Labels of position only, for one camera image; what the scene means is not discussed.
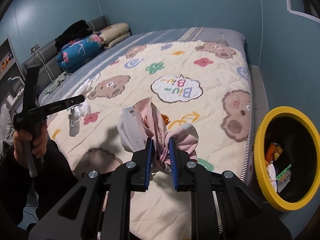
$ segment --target cream quilt with bear print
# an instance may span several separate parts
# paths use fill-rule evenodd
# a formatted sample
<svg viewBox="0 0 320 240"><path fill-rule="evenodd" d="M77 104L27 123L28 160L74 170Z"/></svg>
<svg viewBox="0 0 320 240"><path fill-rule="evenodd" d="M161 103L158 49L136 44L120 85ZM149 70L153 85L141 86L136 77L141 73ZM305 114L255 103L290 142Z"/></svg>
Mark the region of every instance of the cream quilt with bear print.
<svg viewBox="0 0 320 240"><path fill-rule="evenodd" d="M112 171L131 160L120 144L123 108L152 97L168 130L189 122L199 135L199 163L240 177L249 125L249 72L239 51L225 44L190 41L131 48L100 72L86 102L91 114L69 136L68 111L51 118L49 135L77 178L90 170ZM142 240L191 239L191 197L175 192L169 175L157 172L149 190L131 195L130 231Z"/></svg>

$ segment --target mattress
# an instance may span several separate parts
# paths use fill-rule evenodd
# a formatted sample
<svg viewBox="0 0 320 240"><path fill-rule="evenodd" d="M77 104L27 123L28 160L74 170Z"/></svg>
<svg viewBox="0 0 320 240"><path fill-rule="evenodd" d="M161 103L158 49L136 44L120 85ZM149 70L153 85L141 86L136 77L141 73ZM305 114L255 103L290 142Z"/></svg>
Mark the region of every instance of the mattress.
<svg viewBox="0 0 320 240"><path fill-rule="evenodd" d="M131 160L120 143L123 108L152 97L168 130L189 122L197 130L196 153L207 170L233 171L244 180L251 144L252 92L242 34L185 28L131 36L68 76L41 105L71 97L91 80L79 133L69 135L68 111L49 117L48 132L77 178L90 170L114 170ZM157 172L149 190L131 195L130 231L147 239L191 239L191 195L175 192Z"/></svg>

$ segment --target yellow trash can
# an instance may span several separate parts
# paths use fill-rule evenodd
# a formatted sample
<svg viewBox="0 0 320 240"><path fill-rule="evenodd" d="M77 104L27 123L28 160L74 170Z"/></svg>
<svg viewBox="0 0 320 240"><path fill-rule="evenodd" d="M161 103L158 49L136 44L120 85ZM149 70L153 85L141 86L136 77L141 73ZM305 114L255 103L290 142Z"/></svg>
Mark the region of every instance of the yellow trash can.
<svg viewBox="0 0 320 240"><path fill-rule="evenodd" d="M266 153L271 144L279 146L280 155L270 164ZM311 120L299 110L281 106L265 116L256 133L253 158L262 193L277 210L300 209L317 192L320 137Z"/></svg>

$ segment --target black cable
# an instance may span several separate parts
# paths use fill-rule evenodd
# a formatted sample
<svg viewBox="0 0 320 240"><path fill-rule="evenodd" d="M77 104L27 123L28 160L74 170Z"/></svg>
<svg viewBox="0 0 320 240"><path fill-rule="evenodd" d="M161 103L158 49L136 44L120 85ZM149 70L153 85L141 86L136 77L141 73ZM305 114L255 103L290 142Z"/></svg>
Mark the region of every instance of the black cable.
<svg viewBox="0 0 320 240"><path fill-rule="evenodd" d="M33 218L39 222L39 220L38 220L38 219L36 219L36 217L35 217L33 214L31 214L31 213L29 213L29 212L27 212L27 211L23 211L23 212L25 212L25 213L27 213L27 214L29 214L29 215L33 216Z"/></svg>

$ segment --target metal screw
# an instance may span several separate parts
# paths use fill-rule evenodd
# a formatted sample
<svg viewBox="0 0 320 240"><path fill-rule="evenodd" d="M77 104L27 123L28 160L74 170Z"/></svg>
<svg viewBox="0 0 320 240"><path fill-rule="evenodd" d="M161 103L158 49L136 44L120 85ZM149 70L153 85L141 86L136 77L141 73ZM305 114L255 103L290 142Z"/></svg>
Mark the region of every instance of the metal screw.
<svg viewBox="0 0 320 240"><path fill-rule="evenodd" d="M188 168L195 168L197 164L195 162L187 162L187 167Z"/></svg>
<svg viewBox="0 0 320 240"><path fill-rule="evenodd" d="M233 173L232 171L225 171L223 176L225 176L227 179L231 179L233 177Z"/></svg>
<svg viewBox="0 0 320 240"><path fill-rule="evenodd" d="M89 176L89 178L93 179L93 178L97 177L98 174L99 174L99 173L98 173L97 171L90 171L90 172L88 173L88 176Z"/></svg>
<svg viewBox="0 0 320 240"><path fill-rule="evenodd" d="M134 168L136 166L136 163L135 162L127 162L125 164L125 166L127 166L127 168L131 169L131 168Z"/></svg>

